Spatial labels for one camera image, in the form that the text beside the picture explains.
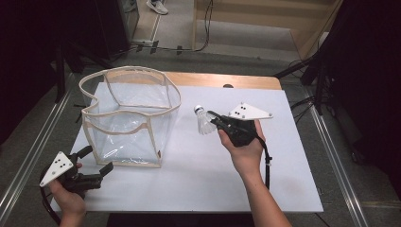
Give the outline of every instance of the shoe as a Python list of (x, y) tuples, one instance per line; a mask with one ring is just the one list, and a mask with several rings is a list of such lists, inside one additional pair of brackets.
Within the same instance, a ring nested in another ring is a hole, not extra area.
[(147, 5), (148, 5), (148, 7), (150, 7), (151, 9), (153, 9), (155, 12), (157, 12), (159, 14), (162, 14), (162, 15), (168, 14), (168, 10), (165, 8), (165, 6), (163, 6), (163, 3), (161, 1), (156, 1), (156, 2), (152, 3), (151, 0), (148, 0)]

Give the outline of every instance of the clear plastic bag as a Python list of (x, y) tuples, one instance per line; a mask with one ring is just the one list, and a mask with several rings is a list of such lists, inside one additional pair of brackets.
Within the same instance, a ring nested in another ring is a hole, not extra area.
[(161, 167), (181, 105), (165, 73), (125, 66), (83, 78), (82, 127), (98, 164)]

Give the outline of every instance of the badminton shuttlecock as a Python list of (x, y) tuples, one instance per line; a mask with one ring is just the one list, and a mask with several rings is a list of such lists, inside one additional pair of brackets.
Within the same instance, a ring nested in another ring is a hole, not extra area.
[(200, 134), (208, 134), (216, 129), (216, 125), (210, 122), (215, 117), (206, 112), (202, 106), (196, 106), (194, 112), (198, 117), (198, 131)]

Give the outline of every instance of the white table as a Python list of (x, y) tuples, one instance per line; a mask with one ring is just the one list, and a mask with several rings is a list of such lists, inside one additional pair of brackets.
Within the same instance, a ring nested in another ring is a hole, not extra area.
[[(216, 132), (200, 135), (195, 105), (227, 114), (241, 101), (274, 114), (262, 120), (270, 156), (270, 191), (284, 212), (322, 212), (323, 207), (284, 91), (179, 86), (182, 106), (161, 168), (115, 166), (102, 187), (86, 194), (97, 212), (249, 212), (245, 188)], [(88, 145), (83, 130), (71, 152)], [(103, 166), (92, 155), (81, 160), (83, 174)], [(60, 208), (52, 202), (55, 210)]]

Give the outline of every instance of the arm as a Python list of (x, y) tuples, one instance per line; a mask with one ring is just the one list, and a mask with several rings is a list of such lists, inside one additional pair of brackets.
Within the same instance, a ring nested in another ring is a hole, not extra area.
[[(257, 134), (265, 140), (259, 121), (255, 121)], [(223, 130), (218, 131), (221, 144), (231, 154), (234, 167), (247, 190), (248, 200), (255, 226), (291, 226), (277, 205), (260, 174), (260, 159), (263, 148), (257, 139), (248, 146), (236, 148)]]
[(78, 194), (67, 191), (58, 180), (50, 182), (49, 187), (62, 211), (60, 226), (81, 226), (86, 214), (84, 200)]

